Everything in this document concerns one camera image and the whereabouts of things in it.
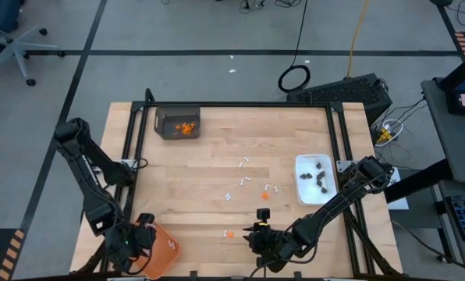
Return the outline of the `orange plastic tray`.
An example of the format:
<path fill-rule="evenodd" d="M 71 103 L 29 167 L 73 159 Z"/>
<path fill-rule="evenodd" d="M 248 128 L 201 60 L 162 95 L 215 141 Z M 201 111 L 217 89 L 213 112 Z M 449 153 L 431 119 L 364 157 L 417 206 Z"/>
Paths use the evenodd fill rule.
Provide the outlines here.
<path fill-rule="evenodd" d="M 152 257 L 149 264 L 140 274 L 146 276 L 148 279 L 159 279 L 178 259 L 181 246 L 161 225 L 155 222 L 152 226 L 156 229 L 156 240 L 152 247 Z M 169 240 L 175 244 L 175 250 L 170 247 Z"/>

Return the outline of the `grey keyboard desk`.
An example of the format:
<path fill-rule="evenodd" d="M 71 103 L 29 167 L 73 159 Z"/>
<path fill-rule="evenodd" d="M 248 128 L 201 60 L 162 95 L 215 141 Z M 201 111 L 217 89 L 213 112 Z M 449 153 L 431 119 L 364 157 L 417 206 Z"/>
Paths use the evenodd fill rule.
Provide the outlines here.
<path fill-rule="evenodd" d="M 463 265 L 465 269 L 465 241 L 462 239 L 456 224 L 454 222 L 447 198 L 453 196 L 465 196 L 465 183 L 458 183 L 455 181 L 443 180 L 438 183 L 438 188 L 441 193 L 442 200 L 438 202 L 437 211 L 440 215 L 446 215 L 449 225 L 451 226 L 453 238 L 450 239 L 445 235 L 447 241 L 445 242 L 445 260 L 448 263 L 455 264 L 456 262 Z"/>

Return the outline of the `dark grey plastic bin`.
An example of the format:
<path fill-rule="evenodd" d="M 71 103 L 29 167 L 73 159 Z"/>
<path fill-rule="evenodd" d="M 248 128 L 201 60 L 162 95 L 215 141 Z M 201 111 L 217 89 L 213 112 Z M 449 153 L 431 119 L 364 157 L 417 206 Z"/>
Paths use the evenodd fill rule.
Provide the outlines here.
<path fill-rule="evenodd" d="M 188 136 L 176 133 L 176 126 L 184 123 L 196 123 L 196 135 Z M 163 105 L 155 112 L 154 131 L 163 140 L 196 139 L 201 135 L 201 109 L 191 105 Z"/>

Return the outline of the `black computer case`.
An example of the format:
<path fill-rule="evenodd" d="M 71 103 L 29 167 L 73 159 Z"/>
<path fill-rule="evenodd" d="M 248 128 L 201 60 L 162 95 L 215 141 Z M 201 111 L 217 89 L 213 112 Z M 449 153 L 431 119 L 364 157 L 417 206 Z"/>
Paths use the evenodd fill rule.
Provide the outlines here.
<path fill-rule="evenodd" d="M 386 82 L 374 73 L 296 91 L 288 94 L 286 101 L 362 103 L 369 125 L 392 104 Z"/>

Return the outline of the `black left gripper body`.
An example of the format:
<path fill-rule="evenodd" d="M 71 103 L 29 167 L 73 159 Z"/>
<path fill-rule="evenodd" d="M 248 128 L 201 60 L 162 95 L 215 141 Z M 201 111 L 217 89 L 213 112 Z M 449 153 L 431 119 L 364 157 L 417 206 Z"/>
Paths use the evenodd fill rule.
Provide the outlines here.
<path fill-rule="evenodd" d="M 138 269 L 138 272 L 142 272 L 149 264 L 152 257 L 152 249 L 146 250 L 139 247 L 134 229 L 136 226 L 152 226 L 153 222 L 153 214 L 141 213 L 137 218 L 136 224 L 123 221 L 107 232 L 108 260 L 113 263 L 117 269 L 129 272 L 132 264 L 138 261 L 140 257 L 146 258 L 146 261 Z"/>

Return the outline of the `white plastic bin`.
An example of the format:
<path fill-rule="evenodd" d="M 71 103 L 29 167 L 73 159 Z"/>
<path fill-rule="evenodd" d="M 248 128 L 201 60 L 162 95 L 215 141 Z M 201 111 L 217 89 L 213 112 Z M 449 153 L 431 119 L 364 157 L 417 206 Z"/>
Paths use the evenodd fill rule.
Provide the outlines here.
<path fill-rule="evenodd" d="M 321 169 L 316 168 L 316 163 L 320 162 Z M 334 173 L 332 170 L 332 160 L 328 155 L 298 155 L 294 165 L 294 176 L 296 180 L 296 193 L 301 205 L 324 205 L 337 194 Z M 327 189 L 327 193 L 321 192 L 322 187 L 317 185 L 317 175 L 325 171 L 325 176 L 320 179 L 322 187 Z M 301 174 L 310 173 L 312 179 L 301 179 Z"/>

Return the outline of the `grey office chair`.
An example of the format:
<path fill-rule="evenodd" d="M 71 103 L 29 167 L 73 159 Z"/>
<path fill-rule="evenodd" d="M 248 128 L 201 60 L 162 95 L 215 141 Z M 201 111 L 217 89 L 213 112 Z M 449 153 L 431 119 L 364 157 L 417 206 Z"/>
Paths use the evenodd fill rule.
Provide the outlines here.
<path fill-rule="evenodd" d="M 18 27 L 21 6 L 26 0 L 0 0 L 0 65 L 10 58 L 14 58 L 20 68 L 27 86 L 34 87 L 36 80 L 29 78 L 25 60 L 30 57 L 31 51 L 52 51 L 60 58 L 66 53 L 57 45 L 36 44 L 27 42 L 34 34 L 45 37 L 48 30 L 45 27 L 35 26 L 18 37 L 11 38 L 9 34 Z"/>

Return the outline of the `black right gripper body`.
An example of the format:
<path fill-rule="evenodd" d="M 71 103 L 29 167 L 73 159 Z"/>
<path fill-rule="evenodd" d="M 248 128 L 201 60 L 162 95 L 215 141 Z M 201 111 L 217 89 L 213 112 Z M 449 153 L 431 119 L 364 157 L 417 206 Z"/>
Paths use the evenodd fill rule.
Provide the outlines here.
<path fill-rule="evenodd" d="M 270 219 L 269 208 L 259 208 L 257 210 L 259 222 L 266 222 Z M 252 250 L 257 254 L 257 266 L 267 266 L 269 269 L 283 269 L 289 259 L 281 259 L 275 256 L 274 248 L 279 236 L 286 231 L 275 230 L 270 224 L 267 227 L 256 227 L 256 231 L 250 232 L 251 236 L 257 237 L 257 250 Z"/>

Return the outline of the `black metal beam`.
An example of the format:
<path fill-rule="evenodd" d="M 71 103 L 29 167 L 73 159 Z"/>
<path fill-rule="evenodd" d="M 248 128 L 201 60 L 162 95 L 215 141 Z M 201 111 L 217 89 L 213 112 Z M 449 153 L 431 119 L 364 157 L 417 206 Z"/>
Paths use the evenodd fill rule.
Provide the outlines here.
<path fill-rule="evenodd" d="M 441 180 L 452 179 L 453 174 L 449 162 L 444 159 L 387 187 L 384 191 L 385 199 L 387 203 L 391 203 L 417 191 L 432 187 Z"/>

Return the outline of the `white paper sheet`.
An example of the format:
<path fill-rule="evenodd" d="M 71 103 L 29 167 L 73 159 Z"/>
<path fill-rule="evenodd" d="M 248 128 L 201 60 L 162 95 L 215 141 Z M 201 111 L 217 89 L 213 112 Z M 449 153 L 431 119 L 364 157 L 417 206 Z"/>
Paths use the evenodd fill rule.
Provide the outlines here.
<path fill-rule="evenodd" d="M 399 174 L 399 170 L 394 167 L 393 174 L 389 181 L 389 187 L 392 186 L 394 183 L 397 183 L 401 180 L 401 175 Z M 388 203 L 388 210 L 389 211 L 406 211 L 409 209 L 409 205 L 407 203 L 407 199 L 405 197 Z"/>

